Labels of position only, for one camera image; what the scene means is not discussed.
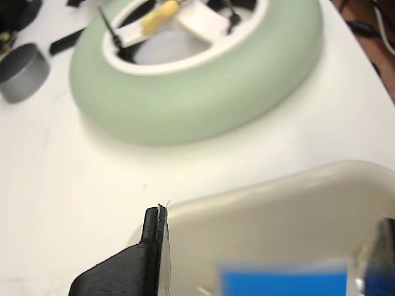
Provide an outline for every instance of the black cord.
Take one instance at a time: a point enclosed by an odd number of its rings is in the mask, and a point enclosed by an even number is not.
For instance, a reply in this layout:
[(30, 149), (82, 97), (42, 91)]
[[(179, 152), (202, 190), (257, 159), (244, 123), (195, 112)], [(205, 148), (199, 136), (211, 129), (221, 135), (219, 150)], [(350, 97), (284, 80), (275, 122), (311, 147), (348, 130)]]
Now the black cord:
[(370, 3), (373, 4), (373, 6), (375, 6), (375, 7), (381, 12), (381, 15), (383, 16), (383, 19), (387, 22), (389, 28), (390, 28), (392, 31), (395, 32), (395, 23), (393, 23), (393, 21), (391, 20), (391, 18), (388, 17), (388, 14), (386, 14), (386, 12), (384, 11), (384, 9), (383, 9), (378, 3), (376, 3), (375, 1), (373, 1), (373, 0), (369, 0), (369, 1), (370, 1)]
[(228, 34), (232, 33), (233, 28), (237, 26), (241, 22), (241, 17), (238, 15), (235, 11), (235, 8), (233, 7), (233, 4), (230, 2), (230, 0), (222, 0), (222, 3), (224, 6), (229, 8), (231, 15), (229, 17), (229, 28), (228, 28)]
[[(360, 22), (358, 20), (355, 21), (347, 20), (346, 23), (348, 27), (351, 29), (351, 31), (354, 32), (355, 34), (368, 38), (380, 38), (381, 40), (383, 40), (381, 34), (377, 32), (377, 30), (374, 29), (373, 26), (371, 26), (368, 23)], [(388, 42), (390, 43), (390, 45), (395, 46), (394, 42), (390, 40)]]

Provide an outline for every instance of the wooden surface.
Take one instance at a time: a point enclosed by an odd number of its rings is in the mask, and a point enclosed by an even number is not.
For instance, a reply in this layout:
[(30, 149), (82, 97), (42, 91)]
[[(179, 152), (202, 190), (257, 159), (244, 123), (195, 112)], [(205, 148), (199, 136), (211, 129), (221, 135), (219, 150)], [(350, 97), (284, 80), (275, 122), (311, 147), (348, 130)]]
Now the wooden surface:
[[(333, 0), (338, 8), (342, 0)], [(386, 13), (395, 22), (395, 2), (394, 0), (380, 0), (380, 5), (385, 8)], [(342, 11), (345, 20), (360, 20), (373, 25), (377, 30), (377, 20), (373, 6), (369, 0), (348, 0)], [(395, 41), (395, 34), (387, 30), (388, 36)], [(380, 39), (370, 39), (357, 36), (360, 45), (368, 55), (369, 59), (375, 63), (381, 71), (381, 79), (387, 87), (393, 100), (395, 99), (395, 57), (385, 48)]]

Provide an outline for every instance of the mint green ring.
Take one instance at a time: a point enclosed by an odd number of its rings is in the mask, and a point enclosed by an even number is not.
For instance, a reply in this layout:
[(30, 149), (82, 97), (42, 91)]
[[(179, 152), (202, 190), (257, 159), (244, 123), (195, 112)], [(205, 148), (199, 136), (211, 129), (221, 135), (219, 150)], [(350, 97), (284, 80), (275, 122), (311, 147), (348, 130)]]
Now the mint green ring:
[[(107, 16), (115, 17), (129, 2), (112, 2)], [(75, 48), (73, 97), (89, 121), (135, 144), (209, 138), (259, 118), (300, 84), (321, 52), (322, 27), (318, 0), (271, 0), (257, 29), (217, 59), (142, 77), (107, 63), (102, 55), (106, 29), (96, 17)]]

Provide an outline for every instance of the beige plastic container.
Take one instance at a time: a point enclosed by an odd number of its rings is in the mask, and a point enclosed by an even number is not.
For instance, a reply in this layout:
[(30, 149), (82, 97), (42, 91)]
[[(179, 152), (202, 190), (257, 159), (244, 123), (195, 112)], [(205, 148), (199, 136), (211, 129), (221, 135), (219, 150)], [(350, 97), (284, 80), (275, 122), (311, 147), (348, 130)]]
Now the beige plastic container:
[[(223, 263), (360, 257), (384, 216), (395, 217), (395, 173), (363, 162), (174, 205), (168, 219), (170, 295), (205, 295), (199, 287), (214, 291)], [(355, 273), (354, 259), (349, 262)], [(347, 285), (347, 294), (357, 295), (355, 278)]]

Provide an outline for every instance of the gray cap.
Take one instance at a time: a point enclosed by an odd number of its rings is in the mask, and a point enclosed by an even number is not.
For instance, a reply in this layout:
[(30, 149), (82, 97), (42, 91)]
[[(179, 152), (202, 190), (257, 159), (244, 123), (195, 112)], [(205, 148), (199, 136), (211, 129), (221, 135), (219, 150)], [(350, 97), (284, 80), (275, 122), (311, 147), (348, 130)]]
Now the gray cap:
[(10, 52), (0, 62), (0, 93), (10, 103), (17, 103), (34, 94), (45, 82), (49, 65), (33, 43)]

